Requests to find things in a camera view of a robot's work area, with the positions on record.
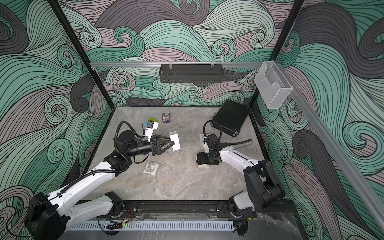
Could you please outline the white jewelry box base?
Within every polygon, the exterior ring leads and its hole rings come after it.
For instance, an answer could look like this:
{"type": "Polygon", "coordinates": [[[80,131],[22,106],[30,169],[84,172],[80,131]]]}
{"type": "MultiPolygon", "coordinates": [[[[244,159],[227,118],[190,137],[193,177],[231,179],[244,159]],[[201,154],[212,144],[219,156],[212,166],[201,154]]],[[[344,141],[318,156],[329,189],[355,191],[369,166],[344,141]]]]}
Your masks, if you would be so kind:
{"type": "Polygon", "coordinates": [[[198,165],[198,169],[209,169],[210,166],[207,164],[198,165]]]}

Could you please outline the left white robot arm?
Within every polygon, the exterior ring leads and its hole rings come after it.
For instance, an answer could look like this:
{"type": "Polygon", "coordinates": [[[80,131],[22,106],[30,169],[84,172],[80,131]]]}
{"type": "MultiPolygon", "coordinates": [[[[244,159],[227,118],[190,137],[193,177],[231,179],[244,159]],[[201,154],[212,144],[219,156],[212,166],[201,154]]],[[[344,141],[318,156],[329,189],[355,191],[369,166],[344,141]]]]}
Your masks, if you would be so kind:
{"type": "Polygon", "coordinates": [[[98,216],[120,217],[124,203],[114,192],[83,204],[78,201],[127,171],[136,156],[159,156],[175,144],[170,137],[153,134],[157,122],[147,122],[143,136],[133,127],[121,132],[122,125],[129,123],[119,123],[113,139],[114,150],[96,167],[56,191],[38,193],[31,198],[24,224],[34,240],[57,240],[74,225],[98,216]]]}

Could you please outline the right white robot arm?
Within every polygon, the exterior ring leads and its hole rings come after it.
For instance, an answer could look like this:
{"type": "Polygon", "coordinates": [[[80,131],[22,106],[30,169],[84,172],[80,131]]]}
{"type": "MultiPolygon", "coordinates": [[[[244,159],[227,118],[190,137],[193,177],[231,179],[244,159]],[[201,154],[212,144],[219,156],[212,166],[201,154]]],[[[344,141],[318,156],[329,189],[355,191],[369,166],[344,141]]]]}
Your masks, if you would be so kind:
{"type": "Polygon", "coordinates": [[[245,178],[246,190],[229,200],[229,212],[235,218],[245,217],[249,211],[262,211],[275,200],[285,196],[285,190],[272,163],[266,159],[256,160],[239,151],[252,139],[222,143],[223,128],[209,120],[203,125],[204,152],[197,154],[199,166],[216,166],[225,163],[239,171],[245,178]]]}

